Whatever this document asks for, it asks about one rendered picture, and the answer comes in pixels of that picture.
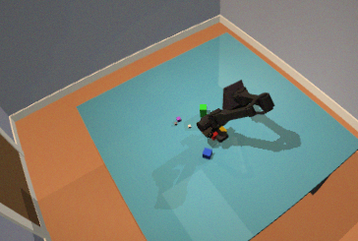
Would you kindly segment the blue block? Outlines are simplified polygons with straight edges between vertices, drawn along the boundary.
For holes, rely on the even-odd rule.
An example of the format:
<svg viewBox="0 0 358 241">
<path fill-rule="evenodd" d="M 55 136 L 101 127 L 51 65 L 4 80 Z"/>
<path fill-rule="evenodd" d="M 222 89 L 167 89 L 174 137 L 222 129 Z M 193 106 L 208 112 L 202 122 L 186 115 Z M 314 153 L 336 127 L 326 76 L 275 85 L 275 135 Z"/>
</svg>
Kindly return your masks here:
<svg viewBox="0 0 358 241">
<path fill-rule="evenodd" d="M 212 150 L 205 148 L 205 150 L 204 150 L 204 152 L 203 152 L 203 158 L 208 158 L 208 159 L 210 159 L 211 156 L 212 156 Z"/>
</svg>

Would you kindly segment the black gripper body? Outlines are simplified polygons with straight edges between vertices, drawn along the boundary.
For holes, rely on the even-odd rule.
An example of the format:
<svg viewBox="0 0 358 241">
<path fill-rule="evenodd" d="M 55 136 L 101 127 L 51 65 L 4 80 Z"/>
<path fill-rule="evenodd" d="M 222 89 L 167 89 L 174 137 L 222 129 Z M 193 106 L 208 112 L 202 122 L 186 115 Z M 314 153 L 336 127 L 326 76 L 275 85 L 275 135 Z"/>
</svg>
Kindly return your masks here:
<svg viewBox="0 0 358 241">
<path fill-rule="evenodd" d="M 202 117 L 201 118 L 201 120 L 202 119 L 204 119 L 205 117 L 208 117 L 208 115 L 209 114 L 207 114 L 207 115 L 205 115 L 204 117 Z M 219 128 L 221 128 L 221 127 L 219 127 Z M 227 140 L 228 138 L 229 138 L 229 135 L 225 132 L 225 131 L 221 131 L 219 128 L 214 128 L 215 129 L 215 131 L 217 132 L 217 136 L 216 136 L 216 139 L 220 142 L 220 143 L 222 143 L 222 142 L 224 142 L 225 140 Z"/>
</svg>

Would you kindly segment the yellow block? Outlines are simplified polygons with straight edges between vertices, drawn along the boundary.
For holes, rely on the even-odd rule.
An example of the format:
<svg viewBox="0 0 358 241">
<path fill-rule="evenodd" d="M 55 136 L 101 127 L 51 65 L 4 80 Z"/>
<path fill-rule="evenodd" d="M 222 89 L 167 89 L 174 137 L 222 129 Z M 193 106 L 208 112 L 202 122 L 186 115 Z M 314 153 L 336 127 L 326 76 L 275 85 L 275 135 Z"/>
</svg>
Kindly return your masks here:
<svg viewBox="0 0 358 241">
<path fill-rule="evenodd" d="M 219 128 L 222 132 L 225 131 L 227 133 L 227 130 L 222 126 L 221 128 Z"/>
</svg>

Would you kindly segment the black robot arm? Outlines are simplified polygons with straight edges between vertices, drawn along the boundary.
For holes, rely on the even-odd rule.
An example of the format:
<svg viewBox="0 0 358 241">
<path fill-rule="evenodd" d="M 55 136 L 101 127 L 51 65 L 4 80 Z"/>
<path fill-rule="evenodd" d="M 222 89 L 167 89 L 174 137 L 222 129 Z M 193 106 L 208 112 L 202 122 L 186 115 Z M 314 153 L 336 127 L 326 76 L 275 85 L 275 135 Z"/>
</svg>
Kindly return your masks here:
<svg viewBox="0 0 358 241">
<path fill-rule="evenodd" d="M 249 93 L 246 87 L 243 87 L 239 90 L 238 89 L 235 90 L 232 94 L 233 98 L 236 102 L 239 101 L 241 105 L 247 106 L 234 110 L 217 108 L 216 110 L 212 111 L 208 117 L 205 117 L 199 121 L 197 123 L 197 127 L 207 138 L 213 137 L 213 133 L 215 133 L 214 128 L 222 127 L 230 120 L 244 117 L 253 117 L 257 114 L 266 114 L 272 111 L 275 107 L 268 92 L 263 92 L 260 95 L 257 95 Z M 256 112 L 254 104 L 259 105 L 262 112 Z"/>
</svg>

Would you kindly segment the red block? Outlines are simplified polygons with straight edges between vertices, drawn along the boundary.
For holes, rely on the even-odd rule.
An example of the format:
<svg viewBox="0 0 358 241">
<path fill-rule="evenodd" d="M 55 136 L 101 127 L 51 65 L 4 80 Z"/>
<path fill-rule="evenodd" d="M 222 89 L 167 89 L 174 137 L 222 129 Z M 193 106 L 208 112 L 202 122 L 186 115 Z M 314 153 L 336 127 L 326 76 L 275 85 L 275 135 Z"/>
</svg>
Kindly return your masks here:
<svg viewBox="0 0 358 241">
<path fill-rule="evenodd" d="M 217 132 L 213 133 L 213 137 L 211 137 L 213 140 L 216 140 Z"/>
</svg>

